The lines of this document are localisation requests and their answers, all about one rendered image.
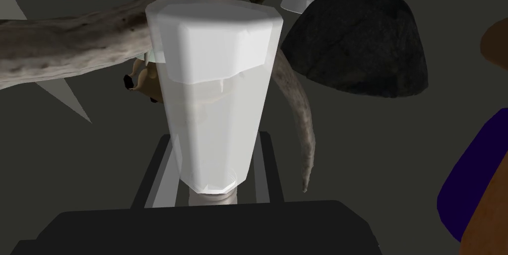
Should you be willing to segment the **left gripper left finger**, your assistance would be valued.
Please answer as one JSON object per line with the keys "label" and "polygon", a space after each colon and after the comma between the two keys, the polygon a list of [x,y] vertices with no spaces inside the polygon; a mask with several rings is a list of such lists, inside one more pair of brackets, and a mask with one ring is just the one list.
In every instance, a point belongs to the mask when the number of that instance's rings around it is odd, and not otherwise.
{"label": "left gripper left finger", "polygon": [[174,207],[180,174],[171,136],[161,136],[139,186],[131,209]]}

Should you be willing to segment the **blue and brown rounded object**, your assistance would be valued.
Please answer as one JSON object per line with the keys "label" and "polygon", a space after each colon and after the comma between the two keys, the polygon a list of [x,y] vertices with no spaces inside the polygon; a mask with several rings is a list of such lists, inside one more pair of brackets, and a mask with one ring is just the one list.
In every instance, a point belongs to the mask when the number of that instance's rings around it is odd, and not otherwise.
{"label": "blue and brown rounded object", "polygon": [[470,142],[438,194],[437,210],[461,242],[459,255],[508,255],[508,108]]}

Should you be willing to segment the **black rounded rock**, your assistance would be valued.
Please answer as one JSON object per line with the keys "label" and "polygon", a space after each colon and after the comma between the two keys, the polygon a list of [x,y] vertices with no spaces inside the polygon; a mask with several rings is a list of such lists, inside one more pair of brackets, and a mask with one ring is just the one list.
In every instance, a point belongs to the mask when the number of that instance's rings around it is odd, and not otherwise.
{"label": "black rounded rock", "polygon": [[424,49],[404,0],[315,0],[281,49],[293,70],[339,91],[397,98],[428,87]]}

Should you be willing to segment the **grey driftwood branch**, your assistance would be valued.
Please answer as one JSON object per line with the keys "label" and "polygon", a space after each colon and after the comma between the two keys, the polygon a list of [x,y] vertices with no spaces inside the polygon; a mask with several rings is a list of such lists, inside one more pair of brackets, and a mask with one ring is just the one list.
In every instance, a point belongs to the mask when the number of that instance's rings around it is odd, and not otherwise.
{"label": "grey driftwood branch", "polygon": [[152,44],[145,9],[155,1],[69,17],[0,20],[0,89],[82,75],[147,52]]}

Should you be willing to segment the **white translucent tumbler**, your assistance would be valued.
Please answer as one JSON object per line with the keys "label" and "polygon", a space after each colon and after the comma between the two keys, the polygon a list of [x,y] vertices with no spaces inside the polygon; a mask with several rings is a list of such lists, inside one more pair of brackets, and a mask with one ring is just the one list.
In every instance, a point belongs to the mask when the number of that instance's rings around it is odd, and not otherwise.
{"label": "white translucent tumbler", "polygon": [[236,203],[247,177],[283,19],[239,0],[157,0],[153,54],[189,204]]}

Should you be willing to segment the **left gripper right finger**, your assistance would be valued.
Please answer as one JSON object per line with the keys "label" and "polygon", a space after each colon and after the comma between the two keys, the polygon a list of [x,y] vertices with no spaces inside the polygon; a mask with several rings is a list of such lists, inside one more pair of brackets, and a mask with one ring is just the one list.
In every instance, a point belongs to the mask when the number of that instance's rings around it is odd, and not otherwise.
{"label": "left gripper right finger", "polygon": [[270,134],[266,131],[259,131],[257,134],[252,164],[256,202],[283,203],[285,200],[273,144]]}

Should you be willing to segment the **small brown toy figure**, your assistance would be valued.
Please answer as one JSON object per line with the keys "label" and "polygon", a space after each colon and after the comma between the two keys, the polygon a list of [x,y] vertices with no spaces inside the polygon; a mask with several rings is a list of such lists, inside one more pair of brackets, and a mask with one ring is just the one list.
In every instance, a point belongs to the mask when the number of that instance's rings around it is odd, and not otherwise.
{"label": "small brown toy figure", "polygon": [[163,95],[158,77],[157,66],[153,62],[135,59],[131,74],[123,77],[125,88],[138,91],[149,97],[153,103],[163,103]]}

